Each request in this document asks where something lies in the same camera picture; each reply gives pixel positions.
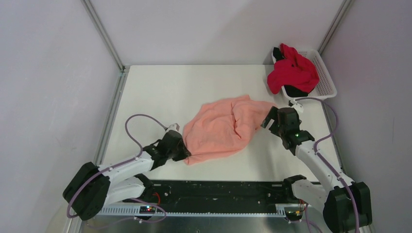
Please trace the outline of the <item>salmon pink t-shirt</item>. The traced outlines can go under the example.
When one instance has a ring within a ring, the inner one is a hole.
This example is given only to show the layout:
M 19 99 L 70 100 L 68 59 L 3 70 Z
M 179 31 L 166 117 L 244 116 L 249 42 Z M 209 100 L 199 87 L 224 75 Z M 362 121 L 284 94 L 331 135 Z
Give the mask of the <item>salmon pink t-shirt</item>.
M 191 153 L 184 162 L 194 165 L 243 150 L 274 106 L 249 95 L 203 104 L 183 128 L 183 140 Z

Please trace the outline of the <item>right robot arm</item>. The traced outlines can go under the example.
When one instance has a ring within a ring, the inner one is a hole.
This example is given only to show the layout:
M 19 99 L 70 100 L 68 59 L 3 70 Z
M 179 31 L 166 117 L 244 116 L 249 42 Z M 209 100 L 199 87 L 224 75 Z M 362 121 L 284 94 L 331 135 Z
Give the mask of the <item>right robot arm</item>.
M 262 127 L 282 140 L 286 150 L 302 161 L 315 175 L 320 187 L 303 177 L 286 179 L 282 189 L 285 201 L 303 200 L 319 211 L 333 233 L 359 230 L 373 222 L 370 189 L 355 182 L 330 164 L 321 154 L 315 138 L 300 129 L 298 112 L 290 107 L 272 107 Z

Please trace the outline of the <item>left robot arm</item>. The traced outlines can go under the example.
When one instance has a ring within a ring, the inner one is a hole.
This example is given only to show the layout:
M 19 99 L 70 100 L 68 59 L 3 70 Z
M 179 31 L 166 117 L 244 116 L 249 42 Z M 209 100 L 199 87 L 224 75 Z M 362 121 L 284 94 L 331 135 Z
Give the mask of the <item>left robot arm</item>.
M 85 163 L 63 192 L 68 202 L 68 217 L 86 221 L 115 202 L 134 198 L 147 202 L 153 197 L 153 188 L 144 174 L 165 165 L 168 160 L 178 162 L 190 156 L 182 135 L 169 130 L 163 138 L 117 164 Z

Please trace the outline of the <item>black t-shirt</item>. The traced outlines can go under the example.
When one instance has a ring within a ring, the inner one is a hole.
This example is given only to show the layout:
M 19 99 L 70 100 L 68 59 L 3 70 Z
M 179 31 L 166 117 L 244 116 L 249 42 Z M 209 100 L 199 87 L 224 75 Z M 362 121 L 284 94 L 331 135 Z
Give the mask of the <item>black t-shirt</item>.
M 274 47 L 273 49 L 273 57 L 275 58 L 276 61 L 281 61 L 285 59 L 280 49 L 277 47 Z M 291 86 L 291 85 L 285 85 L 284 88 L 288 96 L 293 97 L 293 98 L 307 97 L 309 95 L 307 92 L 301 91 L 300 89 L 294 86 Z

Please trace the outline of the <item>red t-shirt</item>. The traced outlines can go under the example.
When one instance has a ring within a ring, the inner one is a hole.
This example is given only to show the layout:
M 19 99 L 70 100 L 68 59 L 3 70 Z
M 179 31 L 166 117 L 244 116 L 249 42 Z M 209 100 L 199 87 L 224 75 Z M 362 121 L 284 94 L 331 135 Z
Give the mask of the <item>red t-shirt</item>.
M 285 59 L 274 62 L 274 70 L 267 77 L 270 91 L 277 94 L 285 85 L 307 93 L 313 91 L 320 80 L 315 65 L 293 47 L 282 43 L 278 48 Z

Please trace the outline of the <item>white plastic basket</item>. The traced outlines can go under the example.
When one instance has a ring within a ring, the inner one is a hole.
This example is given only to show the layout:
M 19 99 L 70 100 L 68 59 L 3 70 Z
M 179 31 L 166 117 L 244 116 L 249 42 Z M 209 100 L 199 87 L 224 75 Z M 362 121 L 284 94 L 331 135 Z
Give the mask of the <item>white plastic basket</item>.
M 319 98 L 322 100 L 333 98 L 337 95 L 337 90 L 331 76 L 319 54 L 316 50 L 297 50 L 299 54 L 309 59 L 316 67 L 316 70 L 319 75 L 319 82 L 317 86 L 314 88 L 313 91 L 309 93 L 309 97 Z M 293 97 L 288 96 L 286 93 L 285 88 L 281 88 L 280 92 L 284 94 L 284 97 L 287 99 L 294 99 Z

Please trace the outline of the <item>left controller board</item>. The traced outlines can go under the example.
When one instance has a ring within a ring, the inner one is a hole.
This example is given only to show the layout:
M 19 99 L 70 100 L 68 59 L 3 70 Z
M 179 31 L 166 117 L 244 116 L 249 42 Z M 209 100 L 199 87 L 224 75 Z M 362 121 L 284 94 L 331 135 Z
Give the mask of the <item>left controller board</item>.
M 156 207 L 149 205 L 142 205 L 139 207 L 139 214 L 155 214 L 157 211 Z

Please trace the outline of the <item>controller board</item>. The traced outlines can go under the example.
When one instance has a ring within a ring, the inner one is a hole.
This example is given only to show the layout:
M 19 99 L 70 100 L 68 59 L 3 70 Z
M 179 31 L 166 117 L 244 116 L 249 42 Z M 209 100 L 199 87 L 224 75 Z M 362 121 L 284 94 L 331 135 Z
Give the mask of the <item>controller board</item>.
M 286 211 L 285 219 L 288 222 L 301 222 L 304 215 L 304 211 Z
M 155 214 L 157 211 L 156 207 L 149 205 L 142 205 L 139 207 L 139 214 Z

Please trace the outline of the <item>right controller board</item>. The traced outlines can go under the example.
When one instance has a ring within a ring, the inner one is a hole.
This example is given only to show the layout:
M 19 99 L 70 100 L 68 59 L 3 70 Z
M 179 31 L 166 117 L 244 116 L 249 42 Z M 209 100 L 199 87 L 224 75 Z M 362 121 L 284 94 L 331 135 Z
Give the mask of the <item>right controller board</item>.
M 288 222 L 301 222 L 304 215 L 304 211 L 286 211 L 285 219 Z

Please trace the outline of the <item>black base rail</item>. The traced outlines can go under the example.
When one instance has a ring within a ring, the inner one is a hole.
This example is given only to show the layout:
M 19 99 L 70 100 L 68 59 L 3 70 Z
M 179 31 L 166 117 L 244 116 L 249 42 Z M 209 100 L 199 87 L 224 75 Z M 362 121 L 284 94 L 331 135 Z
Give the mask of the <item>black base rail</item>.
M 282 182 L 153 180 L 139 199 L 169 214 L 275 214 L 300 204 Z

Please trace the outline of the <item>right aluminium frame post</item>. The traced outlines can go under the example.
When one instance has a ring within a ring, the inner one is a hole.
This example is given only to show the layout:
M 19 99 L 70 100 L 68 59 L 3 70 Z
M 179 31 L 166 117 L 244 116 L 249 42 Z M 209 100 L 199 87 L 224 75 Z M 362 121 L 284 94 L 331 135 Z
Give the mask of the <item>right aluminium frame post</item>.
M 340 26 L 340 24 L 342 23 L 342 21 L 344 20 L 345 16 L 347 15 L 347 13 L 349 12 L 350 8 L 352 7 L 353 3 L 355 1 L 354 0 L 343 0 L 330 27 L 328 28 L 319 48 L 318 48 L 318 52 L 320 55 L 322 55 L 324 53 L 324 51 L 326 50 L 328 44 L 330 43 L 330 41 L 332 40 L 334 34 L 336 33 L 338 27 Z

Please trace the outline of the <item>aluminium frame post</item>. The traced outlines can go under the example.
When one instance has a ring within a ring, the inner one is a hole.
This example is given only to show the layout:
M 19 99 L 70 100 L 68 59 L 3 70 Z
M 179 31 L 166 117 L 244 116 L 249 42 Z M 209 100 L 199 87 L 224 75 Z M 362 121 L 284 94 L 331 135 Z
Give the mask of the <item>aluminium frame post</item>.
M 354 0 L 343 0 L 330 27 L 328 28 L 319 48 L 318 48 L 318 52 L 320 55 L 322 55 L 324 53 L 324 51 L 326 50 L 328 44 L 330 43 L 330 41 L 332 40 L 334 34 L 336 33 L 338 27 L 340 26 L 340 24 L 342 23 L 342 21 L 344 20 L 345 16 L 347 15 L 347 13 L 349 12 L 350 8 L 352 7 L 353 3 L 355 1 Z
M 106 46 L 110 56 L 114 60 L 117 68 L 119 69 L 120 72 L 124 72 L 125 70 L 125 65 L 121 61 L 121 58 L 108 34 L 106 31 L 92 1 L 90 0 L 81 0 L 81 3 L 83 4 L 87 14 L 89 15 L 91 22 L 93 23 L 94 27 L 96 28 L 99 36 L 101 37 L 104 45 Z

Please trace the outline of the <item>left aluminium frame post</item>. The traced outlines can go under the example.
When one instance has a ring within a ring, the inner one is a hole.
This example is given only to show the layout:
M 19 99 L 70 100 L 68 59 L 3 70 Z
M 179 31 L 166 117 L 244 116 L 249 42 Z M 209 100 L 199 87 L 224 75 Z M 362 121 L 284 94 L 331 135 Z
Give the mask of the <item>left aluminium frame post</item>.
M 117 68 L 119 69 L 120 72 L 124 72 L 125 70 L 125 65 L 121 61 L 121 58 L 108 34 L 106 31 L 92 1 L 90 0 L 81 0 L 81 3 L 83 4 L 87 14 L 89 15 L 91 22 L 93 23 L 94 27 L 96 28 L 99 36 L 101 37 L 104 45 L 106 46 L 110 56 L 114 60 Z

